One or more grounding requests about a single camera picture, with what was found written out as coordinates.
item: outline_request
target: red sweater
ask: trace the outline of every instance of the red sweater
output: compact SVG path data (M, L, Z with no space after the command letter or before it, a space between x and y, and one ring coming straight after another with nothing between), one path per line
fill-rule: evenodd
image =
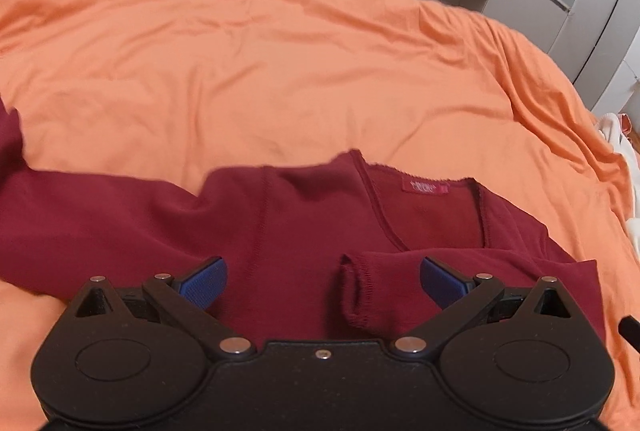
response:
M135 286L212 255L228 266L211 311L257 343L392 338L439 310L421 290L426 255L508 286L559 277L604 338L595 262L472 178L431 181L358 151L306 168L212 172L198 196L165 182L39 172L18 114L0 108L0 277L70 299L92 275Z

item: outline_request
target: metal screw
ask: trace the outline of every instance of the metal screw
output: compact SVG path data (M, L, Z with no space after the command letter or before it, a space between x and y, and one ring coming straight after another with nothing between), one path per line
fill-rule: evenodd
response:
M328 358L331 357L331 351L329 351L329 350L318 350L318 351L316 351L316 357L318 359L326 361Z
M420 337L400 337L395 345L398 350L405 353L418 353L427 347L427 343Z
M251 348L251 342L244 337L228 337L220 341L220 350L225 353L244 353Z

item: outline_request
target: white cloth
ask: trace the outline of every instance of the white cloth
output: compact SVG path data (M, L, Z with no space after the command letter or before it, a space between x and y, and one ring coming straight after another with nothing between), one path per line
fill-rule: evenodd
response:
M626 139L620 127L620 121L615 113L607 113L596 123L605 140L613 146L615 153L625 157L626 166L631 175L631 192L633 195L633 211L631 218L626 220L626 231L636 251L636 259L640 257L640 168L636 159L636 152Z

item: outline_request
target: clothing label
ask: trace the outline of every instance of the clothing label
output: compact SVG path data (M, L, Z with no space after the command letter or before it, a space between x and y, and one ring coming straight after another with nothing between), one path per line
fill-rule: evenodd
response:
M419 192L420 194L447 194L449 184L442 182L428 182L412 176L402 176L402 191Z

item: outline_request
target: bed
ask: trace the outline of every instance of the bed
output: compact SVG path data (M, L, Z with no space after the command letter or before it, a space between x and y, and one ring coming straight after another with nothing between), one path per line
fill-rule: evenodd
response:
M603 419L640 429L640 362L616 332L640 314L629 172L520 34L427 0L0 0L0 75L36 169L197 192L215 168L359 148L475 177L597 260L616 368ZM0 283L0 431L44 422L29 368L63 308Z

